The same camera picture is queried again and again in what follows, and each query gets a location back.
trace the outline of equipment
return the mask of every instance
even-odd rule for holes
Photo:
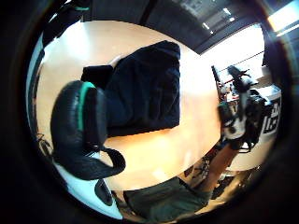
[[[52,162],[78,200],[104,215],[122,219],[105,178],[125,168],[119,151],[105,148],[107,139],[106,96],[90,82],[69,82],[52,110],[50,130]],[[107,153],[112,166],[100,160]]]
[[[212,66],[221,99],[218,109],[223,134],[232,149],[245,149],[240,150],[240,153],[247,153],[259,142],[264,119],[271,114],[274,107],[259,90],[252,88],[257,82],[247,71],[240,71],[235,66],[229,66],[227,70],[233,79],[224,83]],[[230,82],[233,83],[227,88],[225,85]],[[231,92],[235,94],[234,98],[228,96]]]

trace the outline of table surface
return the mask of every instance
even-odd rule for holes
[[[118,55],[162,40],[179,44],[180,124],[173,129],[112,137],[106,147],[117,149],[125,170],[107,178],[112,190],[142,189],[179,175],[200,160],[220,139],[219,102],[209,65],[177,40],[146,27],[120,21],[78,22],[50,43],[40,68],[36,97],[40,133],[51,142],[50,115],[63,86],[80,79],[84,66],[108,64]],[[101,159],[111,164],[106,153]]]

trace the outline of ceiling light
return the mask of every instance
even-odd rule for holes
[[[209,30],[208,25],[206,25],[206,23],[204,22],[203,25],[206,27],[207,30]]]
[[[223,9],[223,11],[227,14],[227,15],[232,15],[232,13],[227,9],[227,7],[225,7]]]

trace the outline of black cloth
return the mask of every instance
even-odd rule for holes
[[[82,81],[104,89],[109,137],[179,125],[179,58],[178,44],[161,41],[138,49],[114,69],[83,69]]]
[[[161,184],[129,190],[123,193],[125,201],[145,223],[162,223],[194,214],[207,206],[212,191],[195,191],[178,177]]]

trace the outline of green stripe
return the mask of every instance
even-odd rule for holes
[[[95,88],[95,87],[91,82],[84,82],[80,90],[80,96],[78,98],[78,130],[82,132],[83,132],[83,106],[85,103],[85,96],[89,88]]]

